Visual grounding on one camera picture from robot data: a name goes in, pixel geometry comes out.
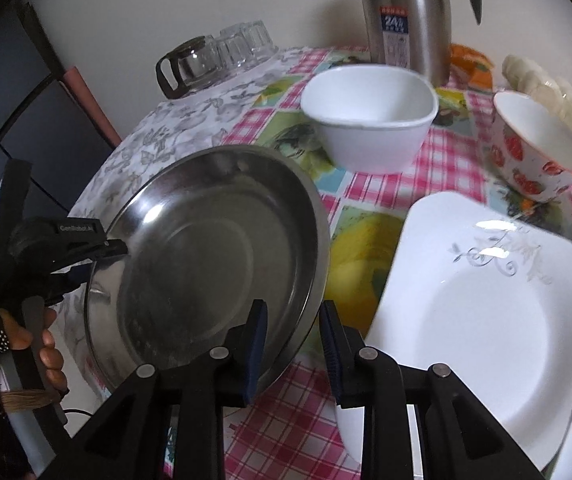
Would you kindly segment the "white square bowl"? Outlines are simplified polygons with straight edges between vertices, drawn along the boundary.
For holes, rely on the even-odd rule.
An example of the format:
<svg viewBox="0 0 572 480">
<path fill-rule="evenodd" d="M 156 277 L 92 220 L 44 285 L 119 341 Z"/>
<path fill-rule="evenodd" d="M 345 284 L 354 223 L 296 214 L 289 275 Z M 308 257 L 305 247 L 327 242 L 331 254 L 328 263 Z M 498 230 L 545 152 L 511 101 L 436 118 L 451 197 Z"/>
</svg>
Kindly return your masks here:
<svg viewBox="0 0 572 480">
<path fill-rule="evenodd" d="M 355 64 L 312 77 L 300 107 L 333 165 L 353 174 L 400 174 L 427 138 L 438 96 L 412 70 Z"/>
</svg>

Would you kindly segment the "stainless steel thermos jug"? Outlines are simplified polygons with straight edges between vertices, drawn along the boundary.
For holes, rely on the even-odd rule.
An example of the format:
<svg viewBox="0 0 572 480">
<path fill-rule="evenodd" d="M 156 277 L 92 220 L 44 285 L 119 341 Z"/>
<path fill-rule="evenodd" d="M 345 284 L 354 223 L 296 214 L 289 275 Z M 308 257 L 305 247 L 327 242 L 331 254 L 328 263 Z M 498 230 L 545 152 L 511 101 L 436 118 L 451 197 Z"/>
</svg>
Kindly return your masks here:
<svg viewBox="0 0 572 480">
<path fill-rule="evenodd" d="M 362 0 L 371 62 L 450 79 L 450 0 Z"/>
</svg>

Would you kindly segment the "strawberry pattern bowl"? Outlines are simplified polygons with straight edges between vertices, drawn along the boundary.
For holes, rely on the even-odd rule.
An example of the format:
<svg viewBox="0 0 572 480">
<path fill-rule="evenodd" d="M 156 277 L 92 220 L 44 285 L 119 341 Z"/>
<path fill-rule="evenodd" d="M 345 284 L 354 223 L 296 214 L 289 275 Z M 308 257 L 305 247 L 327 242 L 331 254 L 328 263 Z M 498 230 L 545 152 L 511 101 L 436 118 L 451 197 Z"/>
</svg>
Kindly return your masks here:
<svg viewBox="0 0 572 480">
<path fill-rule="evenodd" d="M 572 185 L 572 131 L 526 94 L 494 94 L 490 157 L 512 188 L 537 203 Z"/>
</svg>

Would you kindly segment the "colourful checked tablecloth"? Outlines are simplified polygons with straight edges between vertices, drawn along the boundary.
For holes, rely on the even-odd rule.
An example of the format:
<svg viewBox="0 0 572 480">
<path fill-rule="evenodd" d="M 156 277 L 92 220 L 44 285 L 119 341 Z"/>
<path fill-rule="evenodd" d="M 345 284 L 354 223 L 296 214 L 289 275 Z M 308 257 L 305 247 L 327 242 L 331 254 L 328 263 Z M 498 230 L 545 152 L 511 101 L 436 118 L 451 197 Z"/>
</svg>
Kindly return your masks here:
<svg viewBox="0 0 572 480">
<path fill-rule="evenodd" d="M 261 146 L 316 185 L 333 240 L 326 289 L 357 314 L 377 306 L 406 212 L 423 196 L 455 191 L 572 240 L 572 188 L 537 205 L 494 174 L 491 96 L 472 87 L 460 68 L 438 89 L 438 118 L 403 172 L 372 176 L 333 166 L 301 112 L 300 96 L 313 76 L 365 58 L 361 48 L 289 49 L 222 86 L 159 104 L 88 182 L 73 216 L 109 224 L 173 162 L 215 146 Z M 225 417 L 224 439 L 232 479 L 359 476 L 340 438 L 316 332 L 250 408 Z"/>
</svg>

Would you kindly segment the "pack of white buns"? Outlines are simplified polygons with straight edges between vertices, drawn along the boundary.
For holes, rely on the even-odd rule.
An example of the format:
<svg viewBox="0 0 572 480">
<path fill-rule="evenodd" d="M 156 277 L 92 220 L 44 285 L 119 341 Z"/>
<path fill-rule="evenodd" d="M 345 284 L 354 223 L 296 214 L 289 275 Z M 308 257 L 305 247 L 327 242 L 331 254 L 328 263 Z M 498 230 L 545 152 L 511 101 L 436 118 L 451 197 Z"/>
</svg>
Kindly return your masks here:
<svg viewBox="0 0 572 480">
<path fill-rule="evenodd" d="M 502 76 L 511 89 L 542 104 L 572 131 L 572 86 L 566 80 L 552 78 L 536 62 L 514 54 L 502 61 Z"/>
</svg>

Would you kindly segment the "clear drinking glass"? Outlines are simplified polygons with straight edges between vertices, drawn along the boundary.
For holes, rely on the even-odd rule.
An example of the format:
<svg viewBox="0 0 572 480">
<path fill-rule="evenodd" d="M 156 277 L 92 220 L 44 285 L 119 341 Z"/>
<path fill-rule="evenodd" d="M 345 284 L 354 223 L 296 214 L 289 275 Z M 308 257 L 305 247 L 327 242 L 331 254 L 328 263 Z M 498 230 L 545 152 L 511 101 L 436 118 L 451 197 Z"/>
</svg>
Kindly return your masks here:
<svg viewBox="0 0 572 480">
<path fill-rule="evenodd" d="M 278 51 L 269 31 L 261 20 L 241 24 L 240 31 L 247 41 L 254 62 L 257 64 L 268 60 Z"/>
<path fill-rule="evenodd" d="M 255 57 L 250 44 L 243 36 L 245 24 L 235 24 L 222 29 L 214 38 L 217 54 L 225 72 L 235 76 L 250 70 L 255 64 Z"/>
</svg>

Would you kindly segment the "white square plate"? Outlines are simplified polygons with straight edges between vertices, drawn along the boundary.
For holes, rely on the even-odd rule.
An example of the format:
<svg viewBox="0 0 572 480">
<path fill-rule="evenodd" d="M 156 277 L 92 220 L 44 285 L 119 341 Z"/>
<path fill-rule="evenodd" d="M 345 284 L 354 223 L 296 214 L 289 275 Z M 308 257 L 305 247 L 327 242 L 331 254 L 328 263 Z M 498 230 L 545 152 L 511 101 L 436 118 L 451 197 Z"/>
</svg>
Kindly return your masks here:
<svg viewBox="0 0 572 480">
<path fill-rule="evenodd" d="M 339 299 L 343 324 L 402 365 L 448 365 L 538 468 L 572 416 L 572 242 L 455 192 L 408 211 L 380 296 Z"/>
</svg>

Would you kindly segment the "orange snack packet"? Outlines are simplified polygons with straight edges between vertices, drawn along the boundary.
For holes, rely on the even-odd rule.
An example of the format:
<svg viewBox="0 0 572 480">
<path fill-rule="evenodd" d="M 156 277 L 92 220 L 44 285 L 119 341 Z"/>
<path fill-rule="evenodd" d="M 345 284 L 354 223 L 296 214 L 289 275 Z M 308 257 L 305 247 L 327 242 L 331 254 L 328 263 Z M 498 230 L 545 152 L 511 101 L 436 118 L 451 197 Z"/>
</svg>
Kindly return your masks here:
<svg viewBox="0 0 572 480">
<path fill-rule="evenodd" d="M 482 52 L 462 44 L 451 44 L 450 67 L 470 89 L 482 92 L 494 89 L 494 63 Z"/>
</svg>

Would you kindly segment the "stainless steel round plate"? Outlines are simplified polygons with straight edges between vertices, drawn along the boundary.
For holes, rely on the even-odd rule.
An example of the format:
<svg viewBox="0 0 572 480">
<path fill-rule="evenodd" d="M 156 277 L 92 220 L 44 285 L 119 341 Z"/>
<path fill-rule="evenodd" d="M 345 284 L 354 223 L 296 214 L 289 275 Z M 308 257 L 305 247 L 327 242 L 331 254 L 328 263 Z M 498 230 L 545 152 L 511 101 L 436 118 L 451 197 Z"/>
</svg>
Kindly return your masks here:
<svg viewBox="0 0 572 480">
<path fill-rule="evenodd" d="M 165 168 L 116 215 L 128 252 L 97 262 L 84 328 L 115 390 L 138 365 L 167 370 L 223 344 L 254 300 L 267 305 L 260 389 L 298 353 L 324 296 L 326 209 L 312 179 L 270 148 L 224 145 Z"/>
</svg>

